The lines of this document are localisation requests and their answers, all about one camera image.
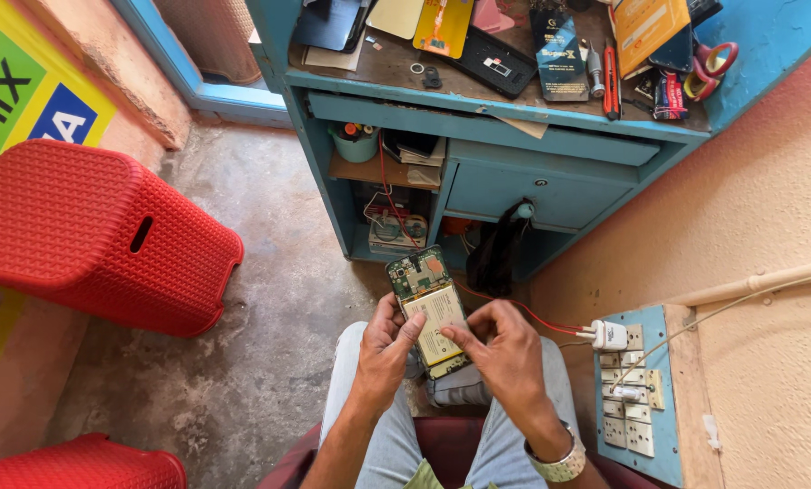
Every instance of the silver watch strap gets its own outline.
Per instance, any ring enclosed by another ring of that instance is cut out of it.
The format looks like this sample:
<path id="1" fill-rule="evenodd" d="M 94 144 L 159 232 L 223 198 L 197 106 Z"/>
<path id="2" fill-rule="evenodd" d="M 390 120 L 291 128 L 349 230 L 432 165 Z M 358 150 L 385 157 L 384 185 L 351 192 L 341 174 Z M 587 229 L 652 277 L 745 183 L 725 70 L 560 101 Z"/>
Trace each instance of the silver watch strap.
<path id="1" fill-rule="evenodd" d="M 529 457 L 532 466 L 535 467 L 535 470 L 541 477 L 551 482 L 567 482 L 572 480 L 580 475 L 580 472 L 584 472 L 584 467 L 586 466 L 586 449 L 584 448 L 584 444 L 581 443 L 568 423 L 564 422 L 562 419 L 559 421 L 572 436 L 572 449 L 563 457 L 563 460 L 552 463 L 542 462 L 535 456 L 535 453 L 529 446 L 529 442 L 524 440 L 523 443 L 523 448 L 526 450 L 526 455 Z"/>

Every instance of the concrete floor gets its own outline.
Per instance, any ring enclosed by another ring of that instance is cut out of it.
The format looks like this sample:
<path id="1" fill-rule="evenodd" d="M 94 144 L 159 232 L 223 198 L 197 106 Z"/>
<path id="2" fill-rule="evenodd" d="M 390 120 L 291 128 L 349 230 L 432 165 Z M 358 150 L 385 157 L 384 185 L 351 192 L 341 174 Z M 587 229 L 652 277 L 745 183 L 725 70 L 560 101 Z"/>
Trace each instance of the concrete floor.
<path id="1" fill-rule="evenodd" d="M 251 488 L 320 421 L 336 338 L 390 284 L 343 259 L 292 131 L 197 125 L 161 177 L 243 239 L 225 312 L 196 339 L 93 318 L 46 444 L 103 431 L 176 454 L 191 487 Z"/>

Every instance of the desk drawer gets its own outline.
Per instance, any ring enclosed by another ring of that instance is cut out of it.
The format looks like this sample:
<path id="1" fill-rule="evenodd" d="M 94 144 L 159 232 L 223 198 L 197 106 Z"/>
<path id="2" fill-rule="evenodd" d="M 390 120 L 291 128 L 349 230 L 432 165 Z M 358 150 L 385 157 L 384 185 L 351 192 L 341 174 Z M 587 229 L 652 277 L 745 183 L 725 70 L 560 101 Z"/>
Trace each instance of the desk drawer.
<path id="1" fill-rule="evenodd" d="M 630 166 L 462 140 L 449 144 L 449 162 L 458 167 L 445 207 L 454 215 L 498 218 L 527 197 L 535 203 L 537 226 L 574 232 L 638 183 Z"/>
<path id="2" fill-rule="evenodd" d="M 390 101 L 379 103 L 359 96 L 310 91 L 308 98 L 314 117 L 321 119 L 411 130 L 557 155 L 639 166 L 650 161 L 659 151 L 658 144 L 557 127 L 548 128 L 542 139 L 535 139 L 493 117 L 452 114 Z"/>

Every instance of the wall pipe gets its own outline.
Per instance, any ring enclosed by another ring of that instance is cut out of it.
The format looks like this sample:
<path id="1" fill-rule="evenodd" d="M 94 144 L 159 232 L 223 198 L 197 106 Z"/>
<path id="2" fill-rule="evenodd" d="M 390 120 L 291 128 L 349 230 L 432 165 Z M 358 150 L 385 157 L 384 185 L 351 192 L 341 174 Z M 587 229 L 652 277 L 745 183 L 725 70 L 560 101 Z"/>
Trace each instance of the wall pipe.
<path id="1" fill-rule="evenodd" d="M 796 266 L 794 268 L 788 268 L 779 272 L 767 273 L 765 275 L 753 275 L 749 278 L 744 278 L 743 280 L 737 280 L 737 282 L 717 285 L 716 287 L 710 287 L 701 291 L 689 292 L 679 296 L 667 298 L 665 300 L 652 303 L 651 306 L 658 304 L 701 306 L 702 304 L 710 304 L 711 302 L 750 295 L 754 292 L 769 289 L 770 287 L 776 287 L 782 283 L 793 282 L 795 280 L 800 280 L 807 277 L 811 277 L 811 264 Z"/>

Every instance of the blue door frame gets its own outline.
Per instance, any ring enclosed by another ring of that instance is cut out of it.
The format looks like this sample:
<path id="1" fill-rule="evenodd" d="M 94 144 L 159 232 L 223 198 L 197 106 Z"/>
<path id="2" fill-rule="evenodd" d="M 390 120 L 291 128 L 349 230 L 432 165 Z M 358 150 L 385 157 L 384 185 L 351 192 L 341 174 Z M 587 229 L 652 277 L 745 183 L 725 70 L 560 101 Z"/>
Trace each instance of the blue door frame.
<path id="1" fill-rule="evenodd" d="M 152 0 L 110 0 L 110 3 L 190 108 L 215 112 L 232 122 L 293 128 L 281 95 L 255 88 L 205 83 Z"/>

